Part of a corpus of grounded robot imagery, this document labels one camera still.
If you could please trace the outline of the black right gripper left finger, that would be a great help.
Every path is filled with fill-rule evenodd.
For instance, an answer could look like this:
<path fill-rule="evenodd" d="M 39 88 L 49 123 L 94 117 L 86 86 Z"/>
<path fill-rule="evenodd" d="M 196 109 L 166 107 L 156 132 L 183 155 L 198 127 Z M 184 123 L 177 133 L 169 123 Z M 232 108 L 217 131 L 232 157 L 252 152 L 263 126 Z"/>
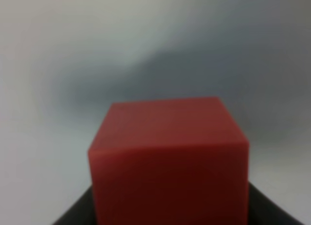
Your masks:
<path fill-rule="evenodd" d="M 96 225 L 92 186 L 53 225 Z"/>

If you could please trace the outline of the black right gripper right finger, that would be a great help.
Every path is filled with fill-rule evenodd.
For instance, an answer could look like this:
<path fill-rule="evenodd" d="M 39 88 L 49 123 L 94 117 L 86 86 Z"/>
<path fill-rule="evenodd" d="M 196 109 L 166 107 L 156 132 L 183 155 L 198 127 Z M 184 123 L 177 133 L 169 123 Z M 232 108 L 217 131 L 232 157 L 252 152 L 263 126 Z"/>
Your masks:
<path fill-rule="evenodd" d="M 249 182 L 249 225 L 303 225 Z"/>

